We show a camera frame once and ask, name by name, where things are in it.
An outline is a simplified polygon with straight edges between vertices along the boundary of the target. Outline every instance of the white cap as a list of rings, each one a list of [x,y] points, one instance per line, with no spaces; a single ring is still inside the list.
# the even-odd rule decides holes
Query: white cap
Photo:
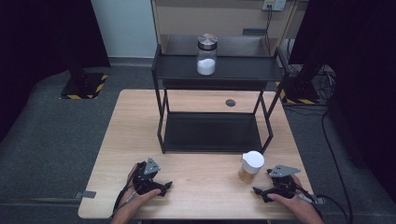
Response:
[[[258,151],[249,151],[242,155],[242,161],[245,171],[255,175],[264,165],[264,156]]]

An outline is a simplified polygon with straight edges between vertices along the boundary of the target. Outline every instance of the wooden table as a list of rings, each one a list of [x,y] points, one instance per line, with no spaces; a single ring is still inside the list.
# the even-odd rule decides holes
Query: wooden table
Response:
[[[173,110],[241,112],[253,109],[258,92],[253,91],[169,91]],[[266,92],[271,102],[274,92]],[[234,99],[236,106],[225,104]],[[261,139],[268,134],[265,121],[257,117]],[[78,214],[82,218],[108,218],[114,202],[135,163],[152,157],[161,171],[154,181],[173,181],[165,197],[145,204],[139,219],[290,219],[293,214],[278,203],[264,203],[252,187],[272,188],[266,173],[277,164],[300,168],[302,185],[312,192],[300,154],[281,103],[271,116],[274,139],[264,153],[265,164],[251,184],[238,177],[241,154],[166,153],[157,139],[159,112],[153,90],[125,90],[120,93],[105,139],[86,190],[94,199],[83,198]]]

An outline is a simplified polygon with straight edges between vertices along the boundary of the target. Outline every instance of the wall outlet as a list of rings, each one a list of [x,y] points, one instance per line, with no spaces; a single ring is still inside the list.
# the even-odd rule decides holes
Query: wall outlet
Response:
[[[262,10],[269,11],[271,9],[273,11],[282,11],[285,8],[287,0],[264,0],[264,4],[262,4]]]

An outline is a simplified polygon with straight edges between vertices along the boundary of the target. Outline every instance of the yellow and black hazard tape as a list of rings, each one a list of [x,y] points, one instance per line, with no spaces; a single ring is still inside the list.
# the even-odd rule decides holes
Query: yellow and black hazard tape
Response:
[[[309,100],[309,99],[288,99],[288,96],[286,95],[285,91],[282,90],[280,92],[280,100],[284,104],[303,104],[303,105],[317,105],[320,104],[319,100]]]
[[[103,75],[101,81],[99,82],[98,87],[96,88],[96,92],[91,95],[82,95],[82,94],[75,94],[75,95],[62,95],[61,99],[72,99],[72,100],[80,100],[80,99],[95,99],[100,91],[102,90],[103,86],[105,85],[107,75]]]

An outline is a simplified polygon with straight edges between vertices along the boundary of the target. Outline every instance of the white powder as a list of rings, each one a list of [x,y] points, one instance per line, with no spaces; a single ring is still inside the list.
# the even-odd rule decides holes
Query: white powder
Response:
[[[216,62],[213,59],[203,59],[198,62],[197,70],[199,74],[208,76],[215,72]]]

